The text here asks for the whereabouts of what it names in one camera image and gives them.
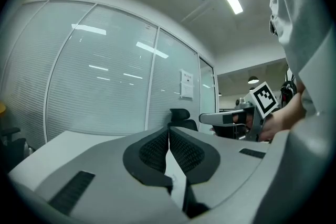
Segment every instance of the office chair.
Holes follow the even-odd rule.
[[[184,127],[193,131],[198,131],[194,120],[189,119],[190,113],[187,109],[170,109],[172,112],[171,122],[168,127]]]

